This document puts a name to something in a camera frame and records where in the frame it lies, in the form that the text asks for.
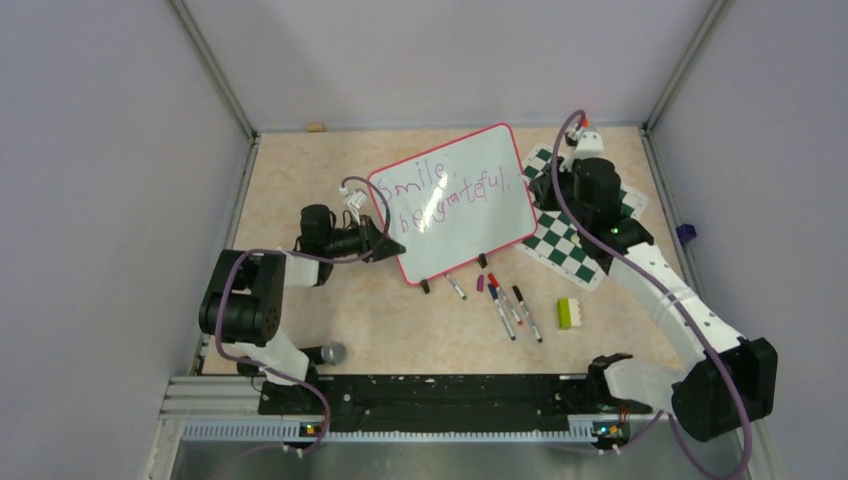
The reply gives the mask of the green whiteboard marker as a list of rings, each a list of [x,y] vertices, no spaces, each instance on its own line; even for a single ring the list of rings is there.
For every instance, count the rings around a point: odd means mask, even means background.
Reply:
[[[467,294],[466,294],[466,292],[464,291],[464,289],[460,286],[460,284],[457,282],[457,280],[456,280],[456,279],[455,279],[455,278],[454,278],[451,274],[448,274],[448,273],[446,273],[446,274],[444,275],[444,277],[445,277],[445,279],[448,281],[448,283],[451,285],[451,287],[453,288],[453,290],[457,293],[457,295],[458,295],[458,296],[459,296],[462,300],[466,300],[466,299],[467,299]]]

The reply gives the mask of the black whiteboard marker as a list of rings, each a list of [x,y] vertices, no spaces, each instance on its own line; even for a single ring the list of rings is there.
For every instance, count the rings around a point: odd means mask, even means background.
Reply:
[[[532,316],[531,311],[529,310],[529,307],[528,307],[528,305],[527,305],[527,303],[524,299],[524,296],[523,296],[520,288],[517,285],[512,285],[511,288],[512,288],[512,291],[513,291],[516,299],[518,300],[518,303],[519,303],[519,305],[522,309],[522,312],[525,315],[526,321],[527,321],[528,325],[530,326],[537,342],[542,343],[543,342],[543,336],[542,336],[541,331],[539,330],[539,328],[538,328],[538,326],[537,326],[537,324],[536,324],[536,322],[535,322],[535,320]]]

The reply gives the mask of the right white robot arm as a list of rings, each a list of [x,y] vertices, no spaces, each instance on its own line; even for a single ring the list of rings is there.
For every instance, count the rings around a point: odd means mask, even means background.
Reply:
[[[624,214],[621,178],[603,158],[543,162],[530,190],[536,206],[562,212],[581,248],[611,279],[625,287],[676,352],[670,368],[618,353],[588,367],[586,397],[600,412],[625,400],[671,414],[692,438],[706,442],[774,408],[778,354],[764,338],[749,340],[719,318],[670,267],[654,237]]]

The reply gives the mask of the red whiteboard marker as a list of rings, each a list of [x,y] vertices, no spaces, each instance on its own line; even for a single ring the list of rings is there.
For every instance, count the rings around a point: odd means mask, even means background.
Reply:
[[[500,298],[500,300],[502,301],[503,305],[507,308],[507,310],[510,312],[510,314],[511,314],[511,315],[512,315],[512,317],[514,318],[514,320],[515,320],[516,324],[517,324],[517,325],[522,325],[522,324],[523,324],[523,321],[522,321],[521,317],[519,316],[518,312],[516,311],[516,309],[514,308],[514,306],[512,305],[512,303],[510,302],[510,300],[509,300],[509,298],[508,298],[507,294],[505,293],[505,291],[504,291],[504,290],[501,288],[501,286],[499,285],[499,283],[498,283],[498,281],[497,281],[496,277],[494,276],[494,274],[493,274],[493,273],[488,273],[488,274],[487,274],[487,278],[489,279],[490,284],[493,286],[493,288],[494,288],[495,292],[497,293],[498,297],[499,297],[499,298]]]

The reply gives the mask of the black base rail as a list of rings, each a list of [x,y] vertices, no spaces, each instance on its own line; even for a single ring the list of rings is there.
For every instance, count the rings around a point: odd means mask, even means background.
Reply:
[[[650,413],[634,401],[603,403],[585,376],[559,374],[320,375],[301,386],[262,385],[261,415],[330,414],[333,433],[563,432],[573,415]]]

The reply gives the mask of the purple block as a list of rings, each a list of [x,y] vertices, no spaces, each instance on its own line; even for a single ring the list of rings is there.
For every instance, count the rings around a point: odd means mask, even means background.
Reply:
[[[682,246],[687,245],[689,242],[691,242],[698,236],[696,227],[688,223],[678,225],[675,231],[678,241]]]

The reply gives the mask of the green white toy brick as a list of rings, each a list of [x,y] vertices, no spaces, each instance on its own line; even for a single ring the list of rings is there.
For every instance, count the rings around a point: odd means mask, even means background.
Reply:
[[[582,325],[580,304],[577,299],[561,298],[556,303],[557,328],[560,331],[570,330]]]

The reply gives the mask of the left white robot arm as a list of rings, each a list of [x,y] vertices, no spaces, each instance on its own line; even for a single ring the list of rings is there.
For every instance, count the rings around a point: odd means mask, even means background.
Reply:
[[[284,386],[283,401],[297,413],[319,404],[320,386],[307,377],[322,364],[327,347],[297,348],[282,332],[284,290],[324,285],[340,261],[375,262],[399,256],[405,246],[380,230],[368,215],[342,227],[328,206],[301,210],[300,236],[293,252],[220,253],[199,307],[200,330],[244,353],[243,363]]]

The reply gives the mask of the green white chessboard mat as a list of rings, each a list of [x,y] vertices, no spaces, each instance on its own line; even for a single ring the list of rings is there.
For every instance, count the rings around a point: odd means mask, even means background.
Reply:
[[[525,155],[522,166],[528,181],[549,170],[546,167],[550,161],[551,148],[538,143]],[[626,184],[622,184],[619,197],[622,200],[622,213],[637,220],[649,205],[645,194]],[[515,247],[584,290],[594,291],[606,274],[581,248],[577,231],[568,217],[558,211],[535,209],[535,212],[538,221],[536,232]]]

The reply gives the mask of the blue whiteboard marker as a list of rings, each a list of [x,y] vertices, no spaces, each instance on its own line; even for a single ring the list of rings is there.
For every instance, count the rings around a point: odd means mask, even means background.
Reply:
[[[501,304],[500,297],[499,297],[499,294],[497,293],[496,287],[492,284],[488,284],[487,288],[488,288],[490,295],[493,299],[495,308],[496,308],[498,315],[499,315],[499,317],[500,317],[500,319],[501,319],[501,321],[504,325],[504,328],[505,328],[507,335],[509,336],[509,338],[512,341],[515,341],[516,340],[516,334],[514,333],[514,330],[511,326],[511,324],[509,323],[509,320],[506,316],[506,312],[503,308],[503,305]]]

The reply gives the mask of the black grey microphone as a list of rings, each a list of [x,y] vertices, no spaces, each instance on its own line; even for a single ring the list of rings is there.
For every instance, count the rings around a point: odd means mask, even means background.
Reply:
[[[302,348],[300,352],[315,366],[338,365],[345,361],[347,349],[344,344],[336,341],[330,343]],[[254,377],[265,373],[264,367],[238,362],[236,369],[239,375]]]

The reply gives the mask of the pink framed whiteboard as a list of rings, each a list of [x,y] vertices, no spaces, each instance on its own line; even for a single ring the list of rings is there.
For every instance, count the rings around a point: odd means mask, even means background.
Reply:
[[[371,197],[404,281],[417,286],[538,229],[513,129],[498,123],[386,165]]]

